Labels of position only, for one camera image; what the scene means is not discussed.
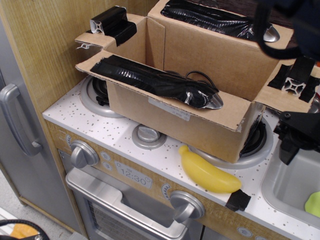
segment yellow banana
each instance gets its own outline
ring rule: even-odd
[[[241,188],[241,181],[189,151],[188,146],[179,148],[181,164],[185,173],[196,184],[214,193],[233,193]]]

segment silver knob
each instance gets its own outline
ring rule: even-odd
[[[87,165],[95,165],[99,162],[99,157],[95,150],[87,143],[74,140],[71,143],[71,164],[77,169],[82,169]]]
[[[184,191],[173,191],[170,203],[174,208],[173,219],[178,223],[187,219],[201,218],[206,212],[205,207],[197,198]]]
[[[139,125],[137,135],[140,140],[146,143],[152,143],[160,138],[161,133],[153,128],[144,125]]]
[[[162,146],[167,135],[145,125],[138,125],[132,132],[132,141],[142,149],[156,149]]]

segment oven window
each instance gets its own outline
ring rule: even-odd
[[[97,204],[90,201],[88,201],[88,204],[95,227],[102,233],[106,234],[108,237],[114,240],[155,239],[147,233],[144,233],[143,235],[140,234],[139,232],[141,231],[138,228],[134,227],[129,222],[125,222],[120,217],[116,216],[106,209],[103,209]]]

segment stove burner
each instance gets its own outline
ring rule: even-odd
[[[109,96],[106,81],[94,77],[92,79],[92,86],[94,92],[97,94],[95,99],[97,100],[98,104],[101,106],[109,105]]]
[[[273,142],[273,131],[267,121],[262,118],[261,124],[257,126],[255,133],[241,151],[242,156],[236,163],[221,160],[193,146],[189,146],[189,149],[216,167],[223,169],[246,169],[261,163],[270,153]]]
[[[240,158],[251,156],[258,152],[264,146],[266,139],[266,125],[260,121],[252,135],[248,138],[244,148],[241,150]]]
[[[100,105],[97,102],[97,94],[95,93],[93,86],[93,77],[88,76],[84,79],[81,90],[80,98],[83,105],[91,112],[107,118],[123,118],[124,116],[112,111],[109,104]]]

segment open cardboard box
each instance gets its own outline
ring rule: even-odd
[[[167,2],[160,0],[148,17],[128,14],[137,33],[119,46],[114,38],[97,33],[84,33],[76,39],[96,46],[86,50],[90,58],[76,68],[106,81],[113,111],[230,163],[239,159],[250,128],[261,118],[265,105],[280,111],[308,111],[310,102],[267,86],[280,64],[262,53],[255,42],[162,16]],[[274,27],[281,37],[270,45],[283,49],[293,31]],[[111,55],[183,76],[191,70],[204,72],[220,90],[224,106],[195,109],[91,72],[96,63]]]

